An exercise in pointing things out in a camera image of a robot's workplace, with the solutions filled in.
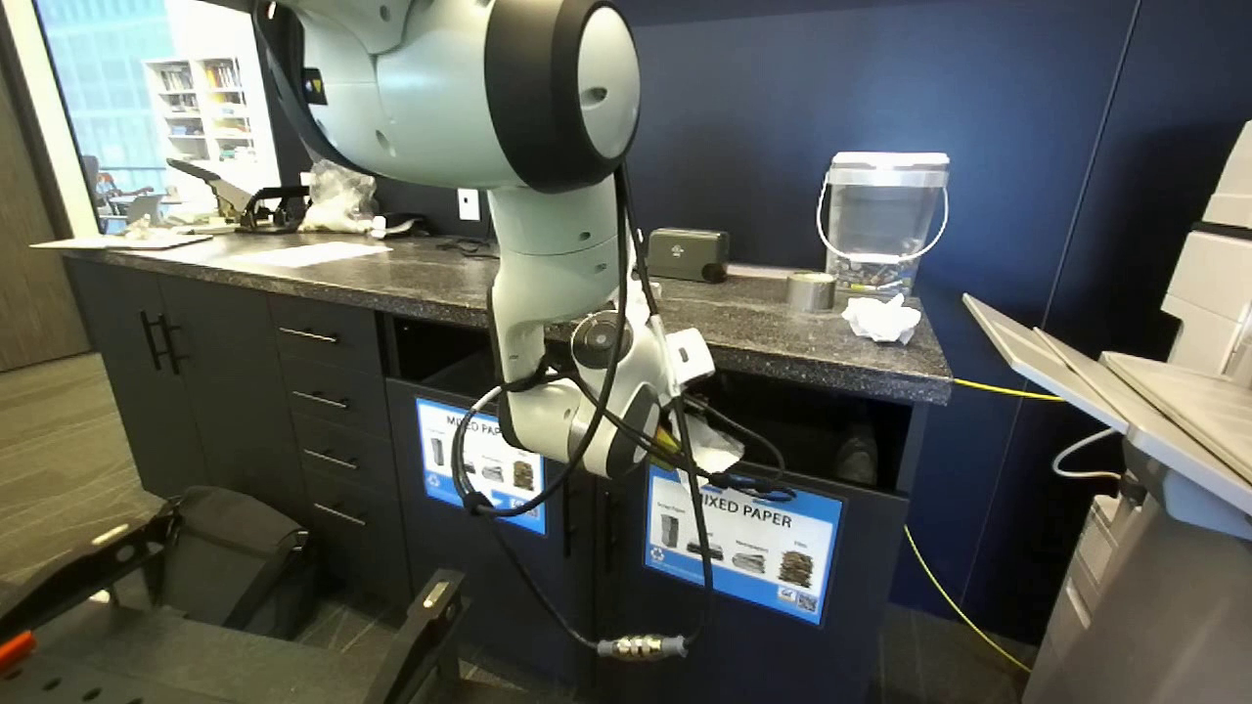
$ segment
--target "wire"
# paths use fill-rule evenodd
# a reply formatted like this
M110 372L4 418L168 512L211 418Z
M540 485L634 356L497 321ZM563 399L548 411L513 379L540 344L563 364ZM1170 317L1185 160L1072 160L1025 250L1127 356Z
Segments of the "wire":
M708 485L720 485L720 489L739 489L739 493L767 497L767 501L790 501L790 497L794 497L794 489L786 485L783 469L775 469L775 465L767 465L767 469L771 469L771 481L767 481L767 477L751 477L755 469L747 469L747 465L736 465L736 469L728 469L728 473L704 473L693 458L681 458L681 446L665 446L661 438L649 438L646 430L630 426L630 422L626 422L622 415L614 415L614 411L606 411L606 418L610 418L634 446L646 450L646 458L634 462L626 473L646 469L646 462L653 458L653 462L661 462L661 465L669 465L669 469L696 473L696 477L704 477Z
M563 634L571 634L583 649L599 653L595 641L591 641L583 630L575 630L575 626L556 610L556 602L548 602L548 598L540 594L536 579L532 579L532 575L524 571L524 563L513 555L513 544L505 540L505 532L509 532L509 528L497 528L493 536L497 536L501 551L505 551L505 559L513 563L513 571L520 575L524 591L548 610L552 622L563 626Z
M951 387L966 387L966 391L978 391L978 395L1002 395L1002 399L1064 403L1064 399L1056 399L1056 395L1049 395L1049 391L998 387L998 383L962 379L962 375L951 375Z
M622 352L626 352L626 266L630 266L630 262L626 262L626 254L630 254L630 250L626 250L626 239L634 239L634 235L630 235L630 227L626 227L626 211L618 207L618 321L614 321L614 352L610 352L610 364L606 364L606 375L603 375L603 387L599 387L591 422L587 422L587 430L583 430L583 438L579 438L567 469L579 469L579 465L583 465L583 458L587 458L587 450L591 450L591 442L595 442L595 434L599 434L599 426L603 426L603 418L606 418L606 411L610 411L610 395L614 395L614 379L618 379L618 360L622 360ZM532 508L544 505L544 501L563 485L563 477L567 477L567 469L556 473L556 481L552 481L544 493L528 497L524 505L513 505L513 508L497 508L489 497L481 497L481 493L470 485L466 465L462 465L466 430L470 430L470 418L473 418L485 403L497 399L497 391L501 391L501 387L485 391L485 395L470 407L470 415L458 422L458 430L454 430L454 481L458 481L458 489L462 489L462 505L466 505L470 516L520 516L520 512L532 512Z
M618 184L614 188L618 188L618 207L630 211L626 164L618 168ZM634 246L634 270L638 270L642 297L646 297L649 313L657 317L661 313L661 297L657 297L657 286L653 286L649 254L642 246L642 231L634 223L626 223L626 235L630 235L630 246Z
M708 520L704 520L704 497L700 497L700 481L696 481L689 415L685 415L681 407L673 407L673 418L677 418L677 442L681 442L681 458L685 458L685 473L689 473L689 497L693 497L693 516L696 516L700 575L704 575L704 591L712 591L712 548L708 548Z
M912 540L912 528L904 524L904 544L916 559L916 567L931 579L931 587L939 591L939 598L947 602L947 610L982 641L990 645L1002 661L1009 661L1017 673L1029 677L1029 665L1017 661L1006 645L998 645L951 594L947 587L939 583L939 575L931 571L931 559L923 555L923 548Z
M1088 434L1088 438L1064 446L1064 450L1052 458L1052 473L1064 477L1064 481L1119 481L1119 485L1123 485L1123 473L1111 473L1111 469L1064 469L1064 462L1068 462L1072 454L1080 454L1080 450L1088 450L1088 446L1096 446L1096 442L1103 442L1103 438L1111 438L1111 434L1119 434L1119 430L1107 426L1107 430L1099 430L1099 434Z
M1092 180L1096 180L1099 153L1103 153L1103 141L1107 141L1111 110L1119 106L1119 94L1123 94L1131 47L1135 47L1135 35L1139 35L1139 16L1142 16L1142 0L1135 0L1135 8L1131 8L1131 16L1127 16L1119 63L1111 66L1111 78L1107 78L1107 94L1103 94L1096 141L1092 141L1092 153L1088 153L1088 164L1084 164L1080 196L1076 196L1076 203L1072 203L1072 211L1068 211L1068 227L1064 227L1064 242L1060 242L1060 262L1056 262L1056 274L1052 274L1052 282L1049 282L1045 321L1052 317L1052 305L1056 305L1056 293L1060 293L1060 274L1064 274L1064 262L1068 262L1068 246L1072 246L1072 239L1080 235L1080 223L1084 223L1084 215L1088 215Z
M783 458L783 450L779 450L771 438L763 438L759 430L736 422L728 411L704 407L704 415L712 415L712 418L724 422L728 430L736 430L736 434L751 438L755 446L763 446L763 450L775 458L771 469L786 473L786 458Z

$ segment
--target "cabinet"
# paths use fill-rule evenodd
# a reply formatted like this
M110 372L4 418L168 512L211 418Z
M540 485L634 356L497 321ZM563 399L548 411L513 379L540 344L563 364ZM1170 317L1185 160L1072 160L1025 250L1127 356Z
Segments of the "cabinet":
M325 571L360 598L407 602L376 313L274 297L270 336Z
M622 634L665 622L665 630L696 634L696 645L681 669L657 669L653 677L638 677L622 661L595 661L595 688L618 700L869 700L908 512L900 493L912 477L908 446L923 430L919 411L736 372L720 375L708 403L783 446L790 489L841 505L829 575L818 591L826 614L802 622L653 571L642 540L649 532L649 477L638 473L614 489L618 497L599 516L599 536L606 536L595 594L599 626Z
M145 489L231 485L301 508L266 297L70 262Z
M309 524L336 594L403 606L376 317L70 262L145 489L243 489Z
M211 481L180 356L168 352L164 282L86 262L74 262L74 274L86 289L86 329L110 368L145 489L172 497L184 485Z

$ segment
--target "window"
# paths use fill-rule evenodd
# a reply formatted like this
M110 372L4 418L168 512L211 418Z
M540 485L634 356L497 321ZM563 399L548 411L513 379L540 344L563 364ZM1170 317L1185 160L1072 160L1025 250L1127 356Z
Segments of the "window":
M196 0L35 0L102 231L215 211L188 160L243 192L278 184L246 12Z

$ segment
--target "drawer handle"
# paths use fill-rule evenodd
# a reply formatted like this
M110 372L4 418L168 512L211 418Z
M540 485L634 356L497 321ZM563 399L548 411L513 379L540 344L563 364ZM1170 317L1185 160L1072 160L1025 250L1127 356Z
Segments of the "drawer handle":
M309 446L305 446L305 458L313 458L313 462L321 462L321 465L348 469L348 473L356 473L356 469L360 469L360 465L356 465L356 462L348 462L348 458L321 454L321 450L309 450Z
M321 501L313 501L313 512L333 516L333 520L352 524L352 528L368 528L364 516L340 512L340 508L321 505Z
M160 348L157 348L157 336L153 336L153 317L149 313L141 313L141 325L145 325L145 340L149 340L149 360L153 360L153 368L160 372Z
M340 344L340 336L336 336L336 332L317 332L317 329L293 329L293 325L282 325L278 332L282 332L282 336L293 336L293 340L309 340L309 344L329 344L329 348L336 348L336 344Z
M333 411L348 411L348 403L344 399L333 399L333 395L317 395L317 391L290 391L293 399L301 399L301 403L317 403L317 407L333 407Z

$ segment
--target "drawer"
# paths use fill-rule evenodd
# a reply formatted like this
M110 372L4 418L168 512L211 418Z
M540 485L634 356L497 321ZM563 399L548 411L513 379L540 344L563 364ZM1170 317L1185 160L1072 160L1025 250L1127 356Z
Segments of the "drawer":
M344 591L407 602L407 551L399 532L399 497L356 493L336 481L309 485L309 532L325 575Z
M286 309L274 313L282 364L352 368L383 375L380 325L364 309Z
M301 422L387 434L380 375L286 368L290 411Z
M372 493L395 493L387 434L364 438L340 426L297 422L297 458L305 477L344 477Z

